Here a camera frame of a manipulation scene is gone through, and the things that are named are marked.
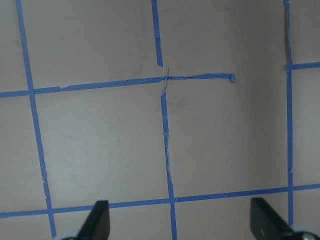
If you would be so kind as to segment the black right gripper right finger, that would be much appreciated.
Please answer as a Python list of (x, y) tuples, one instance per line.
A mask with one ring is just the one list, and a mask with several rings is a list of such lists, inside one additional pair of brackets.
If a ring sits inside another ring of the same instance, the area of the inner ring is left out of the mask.
[(262, 197), (250, 200), (250, 230), (256, 240), (302, 239)]

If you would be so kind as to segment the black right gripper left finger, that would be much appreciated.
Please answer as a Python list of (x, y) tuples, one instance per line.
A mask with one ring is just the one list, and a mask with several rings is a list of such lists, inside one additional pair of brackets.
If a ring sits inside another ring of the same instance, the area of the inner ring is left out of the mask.
[(94, 204), (76, 239), (107, 240), (110, 236), (110, 231), (109, 202), (107, 200), (99, 200)]

